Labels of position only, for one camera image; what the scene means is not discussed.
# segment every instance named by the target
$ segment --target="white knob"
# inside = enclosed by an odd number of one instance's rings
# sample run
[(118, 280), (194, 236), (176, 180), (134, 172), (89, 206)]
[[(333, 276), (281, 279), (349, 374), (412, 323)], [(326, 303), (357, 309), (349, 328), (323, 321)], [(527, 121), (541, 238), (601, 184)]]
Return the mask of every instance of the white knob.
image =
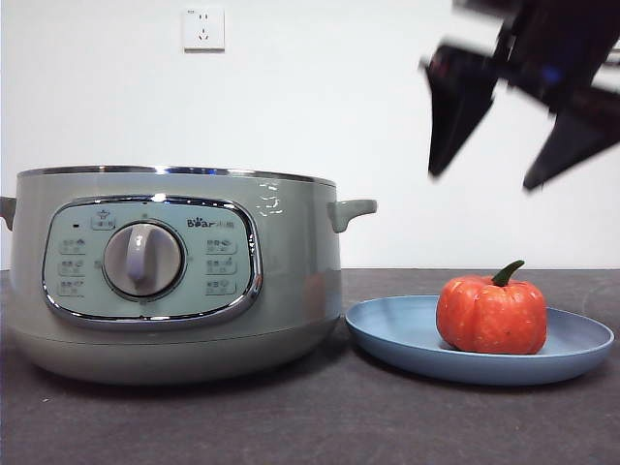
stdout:
[(104, 273), (109, 282), (127, 295), (158, 294), (178, 276), (181, 248), (165, 228), (135, 223), (109, 240), (104, 254)]

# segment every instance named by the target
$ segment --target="cooker handle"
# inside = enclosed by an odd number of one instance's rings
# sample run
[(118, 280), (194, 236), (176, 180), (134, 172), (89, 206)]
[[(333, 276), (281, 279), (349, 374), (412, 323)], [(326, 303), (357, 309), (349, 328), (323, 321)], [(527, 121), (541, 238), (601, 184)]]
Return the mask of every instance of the cooker handle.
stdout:
[(17, 200), (13, 197), (0, 197), (0, 216), (7, 223), (9, 231), (13, 230), (13, 219), (16, 216)]
[(331, 220), (331, 227), (335, 233), (347, 230), (349, 222), (360, 215), (367, 215), (377, 211), (377, 201), (333, 201), (327, 205), (327, 212)]

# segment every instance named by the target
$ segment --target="control panel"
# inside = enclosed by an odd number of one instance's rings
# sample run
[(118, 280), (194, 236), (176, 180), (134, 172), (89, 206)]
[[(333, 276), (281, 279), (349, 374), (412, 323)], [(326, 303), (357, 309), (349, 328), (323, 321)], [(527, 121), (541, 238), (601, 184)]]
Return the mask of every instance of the control panel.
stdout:
[(261, 283), (252, 218), (230, 201), (74, 201), (53, 217), (44, 290), (85, 320), (164, 322), (247, 308)]

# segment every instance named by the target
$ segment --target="electric pressure cooker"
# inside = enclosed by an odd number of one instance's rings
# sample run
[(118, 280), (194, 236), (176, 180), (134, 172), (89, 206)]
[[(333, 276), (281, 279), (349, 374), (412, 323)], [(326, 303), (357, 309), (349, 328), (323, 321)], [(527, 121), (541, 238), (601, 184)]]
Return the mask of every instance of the electric pressure cooker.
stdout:
[(23, 171), (2, 199), (14, 232), (5, 309), (52, 372), (173, 384), (311, 351), (341, 313), (338, 233), (375, 201), (333, 182), (250, 170)]

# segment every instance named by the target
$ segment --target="blue plate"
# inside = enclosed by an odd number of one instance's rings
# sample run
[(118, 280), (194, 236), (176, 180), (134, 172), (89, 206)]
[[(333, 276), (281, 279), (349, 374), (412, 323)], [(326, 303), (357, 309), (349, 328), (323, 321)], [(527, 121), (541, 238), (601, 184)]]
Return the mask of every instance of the blue plate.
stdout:
[(609, 353), (613, 332), (594, 320), (547, 309), (547, 338), (532, 356), (461, 352), (435, 326), (437, 295), (378, 298), (346, 315), (355, 341), (386, 363), (421, 375), (477, 385), (527, 386), (568, 380)]

